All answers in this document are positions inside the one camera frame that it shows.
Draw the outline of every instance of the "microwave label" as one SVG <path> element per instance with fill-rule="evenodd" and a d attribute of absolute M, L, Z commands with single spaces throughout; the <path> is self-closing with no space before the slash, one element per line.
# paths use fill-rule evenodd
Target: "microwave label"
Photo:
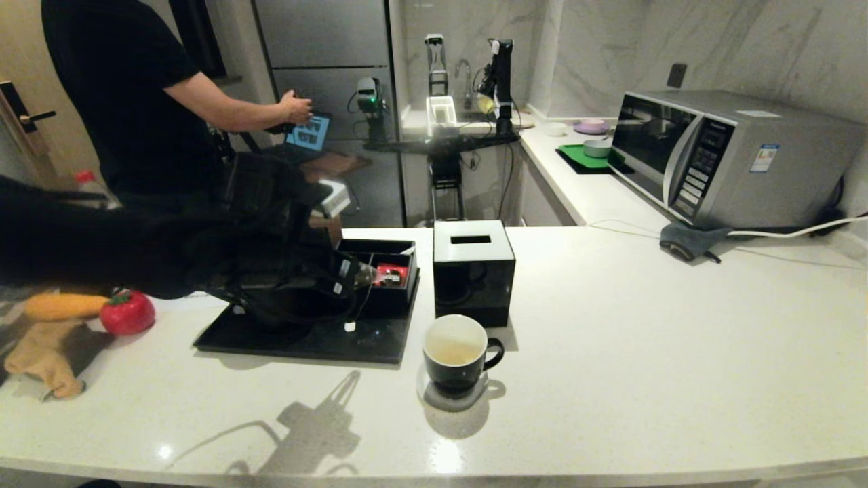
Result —
<path fill-rule="evenodd" d="M 759 154 L 757 154 L 757 158 L 753 160 L 751 173 L 768 172 L 768 169 L 772 166 L 774 156 L 778 154 L 778 149 L 780 149 L 780 144 L 763 144 L 762 146 L 759 146 Z"/>
<path fill-rule="evenodd" d="M 780 115 L 778 114 L 766 112 L 765 110 L 736 110 L 736 112 L 742 115 L 749 115 L 751 117 L 780 117 Z"/>

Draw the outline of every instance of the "black coffee mug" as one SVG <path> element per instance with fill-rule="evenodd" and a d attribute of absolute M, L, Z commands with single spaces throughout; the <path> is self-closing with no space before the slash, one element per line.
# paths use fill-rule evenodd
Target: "black coffee mug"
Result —
<path fill-rule="evenodd" d="M 497 354 L 485 360 L 492 347 Z M 425 370 L 445 397 L 458 399 L 473 390 L 483 371 L 503 359 L 503 342 L 489 339 L 479 322 L 464 315 L 444 315 L 425 333 Z"/>

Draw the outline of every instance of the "mug handle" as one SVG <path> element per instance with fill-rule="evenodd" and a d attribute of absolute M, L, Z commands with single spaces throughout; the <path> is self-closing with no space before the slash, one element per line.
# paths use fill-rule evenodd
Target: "mug handle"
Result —
<path fill-rule="evenodd" d="M 506 348 L 503 347 L 503 342 L 501 342 L 500 339 L 496 339 L 494 337 L 489 339 L 489 343 L 488 343 L 488 346 L 485 347 L 485 351 L 488 351 L 492 347 L 497 348 L 497 354 L 495 354 L 495 356 L 493 358 L 485 361 L 485 364 L 483 366 L 483 371 L 488 371 L 491 368 L 493 368 L 494 366 L 497 366 L 497 363 L 499 363 L 500 360 L 503 359 L 503 352 L 506 351 Z"/>

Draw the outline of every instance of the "black t-shirt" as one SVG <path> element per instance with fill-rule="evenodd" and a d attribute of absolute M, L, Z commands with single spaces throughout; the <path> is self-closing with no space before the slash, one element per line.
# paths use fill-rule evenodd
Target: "black t-shirt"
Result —
<path fill-rule="evenodd" d="M 43 0 L 45 42 L 115 192 L 215 185 L 207 125 L 163 91 L 199 73 L 167 25 L 136 0 Z"/>

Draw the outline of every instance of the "red object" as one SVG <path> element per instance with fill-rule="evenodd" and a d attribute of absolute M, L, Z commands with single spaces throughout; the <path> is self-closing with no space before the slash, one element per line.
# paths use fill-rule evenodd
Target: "red object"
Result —
<path fill-rule="evenodd" d="M 156 312 L 151 300 L 140 292 L 123 292 L 102 306 L 100 320 L 109 333 L 132 335 L 154 324 Z"/>
<path fill-rule="evenodd" d="M 83 185 L 88 181 L 96 181 L 96 176 L 94 176 L 93 171 L 79 171 L 76 173 L 76 181 L 79 185 Z"/>
<path fill-rule="evenodd" d="M 382 263 L 377 265 L 377 272 L 384 277 L 378 287 L 402 287 L 407 282 L 406 266 Z"/>

